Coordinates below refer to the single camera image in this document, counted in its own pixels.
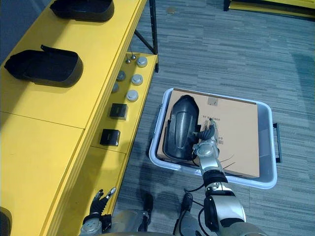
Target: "black cable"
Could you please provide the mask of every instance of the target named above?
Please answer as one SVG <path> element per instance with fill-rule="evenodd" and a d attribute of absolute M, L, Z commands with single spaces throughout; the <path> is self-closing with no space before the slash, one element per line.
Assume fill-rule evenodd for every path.
<path fill-rule="evenodd" d="M 199 165 L 197 165 L 194 160 L 191 160 L 191 161 L 193 162 L 193 164 L 194 164 L 195 166 L 198 166 L 198 167 L 199 167 Z"/>
<path fill-rule="evenodd" d="M 182 234 L 182 220 L 183 220 L 184 215 L 186 214 L 186 211 L 187 211 L 187 210 L 184 211 L 184 214 L 182 215 L 182 217 L 181 217 L 180 220 L 179 220 L 179 234 L 180 234 L 181 236 L 184 236 L 184 235 Z"/>
<path fill-rule="evenodd" d="M 204 186 L 205 186 L 205 184 L 203 183 L 200 187 L 198 187 L 198 188 L 196 188 L 196 189 L 187 190 L 187 189 L 184 188 L 184 191 L 185 191 L 185 193 L 191 193 L 191 192 L 195 192 L 195 191 L 199 190 L 200 188 L 202 188 L 202 187 L 204 187 Z"/>
<path fill-rule="evenodd" d="M 198 202 L 196 202 L 196 201 L 192 201 L 193 203 L 196 203 L 196 204 L 198 204 L 199 206 L 202 206 L 203 207 L 203 204 L 200 204 L 200 203 L 198 203 Z"/>
<path fill-rule="evenodd" d="M 201 216 L 201 213 L 204 211 L 205 208 L 201 209 L 199 214 L 198 214 L 198 223 L 199 223 L 199 227 L 201 228 L 202 232 L 206 235 L 206 236 L 210 236 L 207 234 L 207 232 L 203 229 L 202 225 L 201 225 L 201 221 L 200 221 L 200 216 Z"/>

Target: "black plastic part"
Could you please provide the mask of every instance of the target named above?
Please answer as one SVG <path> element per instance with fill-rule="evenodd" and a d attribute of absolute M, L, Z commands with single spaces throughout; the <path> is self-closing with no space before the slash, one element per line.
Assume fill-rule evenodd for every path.
<path fill-rule="evenodd" d="M 149 219 L 147 216 L 143 216 L 142 223 L 138 228 L 138 232 L 147 232 L 148 231 L 148 225 L 149 225 Z"/>
<path fill-rule="evenodd" d="M 218 231 L 219 223 L 215 201 L 213 201 L 213 198 L 210 196 L 205 198 L 205 200 L 203 201 L 203 205 L 205 211 L 205 225 L 211 231 Z"/>
<path fill-rule="evenodd" d="M 213 128 L 213 125 L 211 125 L 211 127 L 209 129 L 197 133 L 196 137 L 201 139 L 201 140 L 206 141 L 214 135 L 214 132 L 215 132 L 215 130 Z"/>
<path fill-rule="evenodd" d="M 109 116 L 116 119 L 126 119 L 127 111 L 127 104 L 113 103 Z"/>
<path fill-rule="evenodd" d="M 100 213 L 97 213 L 97 212 L 89 214 L 88 216 L 84 217 L 82 225 L 84 225 L 87 220 L 93 219 L 93 218 L 98 218 L 99 220 L 101 220 L 102 216 Z"/>
<path fill-rule="evenodd" d="M 90 206 L 90 213 L 99 213 L 102 214 L 102 212 L 104 211 L 106 204 L 108 202 L 107 198 L 102 198 L 102 199 L 93 199 L 91 206 Z"/>
<path fill-rule="evenodd" d="M 189 211 L 191 210 L 191 206 L 192 206 L 192 194 L 191 193 L 185 193 L 183 200 L 182 200 L 182 204 L 181 204 L 181 213 L 186 210 Z"/>
<path fill-rule="evenodd" d="M 209 170 L 206 171 L 203 175 L 203 182 L 205 186 L 207 187 L 209 184 L 214 182 L 224 182 L 227 183 L 227 179 L 225 177 L 225 174 L 217 171 L 217 170 Z"/>
<path fill-rule="evenodd" d="M 244 222 L 244 220 L 240 219 L 240 218 L 226 218 L 220 221 L 221 225 L 226 228 L 226 227 L 230 227 L 232 224 L 236 223 L 236 222 Z"/>
<path fill-rule="evenodd" d="M 277 141 L 278 141 L 278 153 L 279 157 L 276 157 L 276 162 L 281 163 L 282 162 L 282 150 L 281 150 L 281 141 L 280 141 L 280 126 L 278 123 L 273 124 L 274 129 L 277 131 Z"/>
<path fill-rule="evenodd" d="M 0 211 L 0 236 L 10 236 L 11 228 L 12 223 L 10 218 L 4 212 Z"/>
<path fill-rule="evenodd" d="M 174 104 L 163 142 L 166 156 L 180 161 L 193 159 L 192 146 L 198 142 L 193 134 L 199 132 L 198 116 L 199 108 L 191 96 L 184 95 Z"/>
<path fill-rule="evenodd" d="M 109 229 L 112 226 L 112 215 L 102 215 L 101 217 L 101 223 L 102 223 L 102 232 L 104 233 L 107 229 Z"/>
<path fill-rule="evenodd" d="M 105 22 L 114 15 L 113 0 L 56 0 L 50 9 L 61 18 Z"/>
<path fill-rule="evenodd" d="M 77 53 L 44 45 L 41 49 L 12 55 L 4 67 L 15 78 L 38 85 L 67 88 L 80 79 L 83 64 Z"/>
<path fill-rule="evenodd" d="M 117 129 L 103 129 L 99 144 L 104 146 L 118 146 L 120 131 Z"/>

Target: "white plastic bin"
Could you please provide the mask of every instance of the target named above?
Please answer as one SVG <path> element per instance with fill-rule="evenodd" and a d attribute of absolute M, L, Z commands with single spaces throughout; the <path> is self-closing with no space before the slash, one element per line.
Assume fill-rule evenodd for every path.
<path fill-rule="evenodd" d="M 163 96 L 162 105 L 157 118 L 157 124 L 154 131 L 154 136 L 151 142 L 149 157 L 151 161 L 160 167 L 168 168 L 175 171 L 182 171 L 189 174 L 201 175 L 200 169 L 195 167 L 182 166 L 175 163 L 162 161 L 157 157 L 157 150 L 159 144 L 159 138 L 161 135 L 167 106 L 173 88 L 168 89 Z M 232 183 L 238 183 L 260 189 L 269 189 L 276 185 L 277 182 L 277 168 L 276 168 L 276 157 L 274 147 L 274 135 L 273 135 L 273 123 L 272 113 L 270 107 L 263 103 L 253 100 L 241 99 L 237 97 L 222 96 L 227 98 L 234 98 L 243 101 L 254 102 L 257 104 L 258 109 L 258 143 L 259 143 L 259 172 L 260 177 L 246 178 L 246 177 L 235 177 L 227 176 L 227 180 Z"/>

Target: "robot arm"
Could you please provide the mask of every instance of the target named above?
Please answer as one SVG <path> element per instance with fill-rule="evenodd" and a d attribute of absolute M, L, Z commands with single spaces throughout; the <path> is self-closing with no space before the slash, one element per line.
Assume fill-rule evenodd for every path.
<path fill-rule="evenodd" d="M 267 236 L 258 227 L 246 223 L 244 208 L 231 188 L 219 157 L 218 129 L 210 119 L 210 128 L 197 134 L 201 142 L 193 146 L 199 157 L 205 185 L 205 225 L 220 236 Z"/>

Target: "gray cylindrical part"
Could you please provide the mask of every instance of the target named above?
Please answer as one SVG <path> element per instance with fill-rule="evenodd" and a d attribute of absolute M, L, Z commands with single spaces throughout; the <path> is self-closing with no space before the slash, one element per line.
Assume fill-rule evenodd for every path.
<path fill-rule="evenodd" d="M 129 90 L 127 92 L 126 98 L 128 101 L 130 102 L 134 102 L 138 99 L 139 95 L 138 92 L 136 90 Z"/>
<path fill-rule="evenodd" d="M 126 73 L 123 70 L 120 70 L 116 80 L 117 81 L 123 81 L 126 78 Z"/>
<path fill-rule="evenodd" d="M 142 84 L 142 82 L 143 82 L 143 77 L 142 77 L 142 75 L 139 75 L 139 74 L 133 75 L 132 78 L 131 78 L 131 82 L 132 82 L 134 85 L 140 85 L 140 84 Z"/>
<path fill-rule="evenodd" d="M 119 89 L 118 83 L 117 83 L 117 82 L 115 82 L 115 83 L 114 83 L 114 86 L 113 86 L 113 89 L 112 89 L 112 93 L 117 92 L 117 91 L 118 91 L 118 89 Z"/>
<path fill-rule="evenodd" d="M 145 57 L 139 57 L 137 60 L 137 65 L 139 67 L 145 67 L 148 64 L 148 60 Z"/>

